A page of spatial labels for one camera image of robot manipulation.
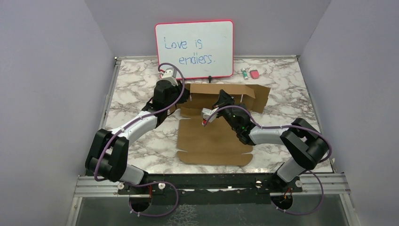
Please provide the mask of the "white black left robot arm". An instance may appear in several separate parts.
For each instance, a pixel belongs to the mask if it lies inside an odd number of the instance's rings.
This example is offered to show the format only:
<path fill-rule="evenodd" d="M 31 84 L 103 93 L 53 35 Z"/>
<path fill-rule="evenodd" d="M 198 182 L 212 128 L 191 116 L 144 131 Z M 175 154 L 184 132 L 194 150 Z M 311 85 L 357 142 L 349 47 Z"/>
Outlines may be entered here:
<path fill-rule="evenodd" d="M 96 132 L 85 168 L 94 173 L 96 181 L 127 182 L 136 193 L 146 191 L 145 171 L 128 164 L 128 149 L 142 135 L 161 125 L 168 110 L 186 102 L 189 95 L 180 81 L 159 80 L 152 98 L 135 118 L 118 128 Z"/>

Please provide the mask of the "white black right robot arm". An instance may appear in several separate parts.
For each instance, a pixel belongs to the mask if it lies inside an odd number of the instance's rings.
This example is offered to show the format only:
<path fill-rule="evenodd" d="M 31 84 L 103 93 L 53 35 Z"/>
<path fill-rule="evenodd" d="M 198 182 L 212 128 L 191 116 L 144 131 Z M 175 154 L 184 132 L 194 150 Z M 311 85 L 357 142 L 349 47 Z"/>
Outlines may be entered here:
<path fill-rule="evenodd" d="M 305 119 L 297 118 L 282 126 L 262 126 L 255 122 L 244 104 L 236 104 L 234 98 L 220 90 L 217 102 L 211 109 L 202 109 L 205 126 L 223 117 L 245 145 L 284 145 L 291 157 L 273 173 L 270 186 L 282 192 L 301 173 L 312 170 L 328 158 L 331 145 Z"/>

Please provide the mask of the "brown cardboard box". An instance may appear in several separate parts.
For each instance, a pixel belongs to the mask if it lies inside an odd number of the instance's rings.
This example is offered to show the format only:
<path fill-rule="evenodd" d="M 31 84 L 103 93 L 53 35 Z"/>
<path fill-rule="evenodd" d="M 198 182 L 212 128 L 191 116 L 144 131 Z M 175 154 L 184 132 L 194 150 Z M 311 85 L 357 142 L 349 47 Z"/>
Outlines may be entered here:
<path fill-rule="evenodd" d="M 202 125 L 201 110 L 211 109 L 217 102 L 220 90 L 233 96 L 235 104 L 243 103 L 251 112 L 262 113 L 270 88 L 257 84 L 191 83 L 187 102 L 179 104 L 180 115 L 177 157 L 186 164 L 245 166 L 252 159 L 252 146 L 236 137 L 228 122 L 222 117 Z"/>

